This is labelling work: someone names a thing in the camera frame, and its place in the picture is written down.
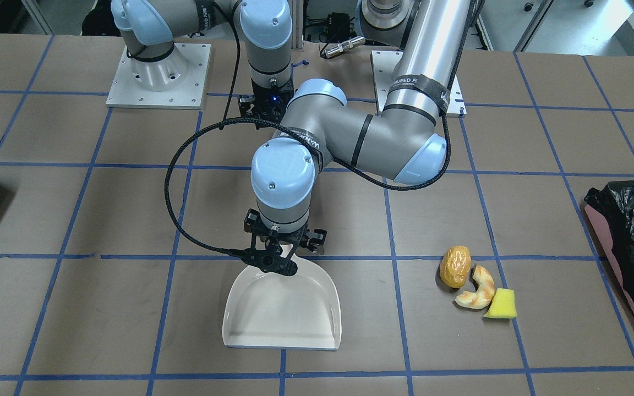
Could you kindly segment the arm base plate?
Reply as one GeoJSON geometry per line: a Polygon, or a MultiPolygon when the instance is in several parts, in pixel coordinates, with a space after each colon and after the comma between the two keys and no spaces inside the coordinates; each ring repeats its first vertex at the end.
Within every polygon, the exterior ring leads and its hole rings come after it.
{"type": "Polygon", "coordinates": [[[122,53],[106,105],[118,108],[201,109],[206,90],[211,45],[177,43],[154,63],[122,53]]]}
{"type": "MultiPolygon", "coordinates": [[[[387,98],[394,84],[415,85],[418,74],[398,74],[403,52],[373,50],[371,52],[371,64],[373,70],[373,86],[376,94],[378,111],[384,111],[387,98]]],[[[460,83],[455,78],[449,90],[449,98],[440,101],[438,107],[447,105],[447,117],[461,117],[466,115],[466,106],[461,93],[460,83]]]]}

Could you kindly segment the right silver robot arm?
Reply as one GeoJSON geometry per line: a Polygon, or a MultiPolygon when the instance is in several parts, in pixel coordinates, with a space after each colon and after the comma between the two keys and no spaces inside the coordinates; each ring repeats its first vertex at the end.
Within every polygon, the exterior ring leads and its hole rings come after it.
{"type": "Polygon", "coordinates": [[[227,24],[249,64],[253,95],[243,116],[279,123],[294,95],[292,15],[287,1],[113,1],[125,40],[106,104],[121,108],[201,107],[210,46],[175,43],[227,24]]]}

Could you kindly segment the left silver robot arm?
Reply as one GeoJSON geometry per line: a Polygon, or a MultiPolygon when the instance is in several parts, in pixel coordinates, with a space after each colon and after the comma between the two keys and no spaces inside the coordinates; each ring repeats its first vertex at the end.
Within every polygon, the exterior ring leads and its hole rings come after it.
{"type": "Polygon", "coordinates": [[[274,137],[251,166],[258,209],[245,219],[250,248],[244,263],[284,276],[297,273],[299,246],[322,252],[326,233],[307,228],[310,195],[324,167],[335,162],[392,190],[427,187],[450,162],[446,124],[473,1],[360,1],[356,25],[366,38],[403,50],[386,88],[384,108],[369,114],[350,108],[329,80],[303,82],[287,103],[274,137]]]}

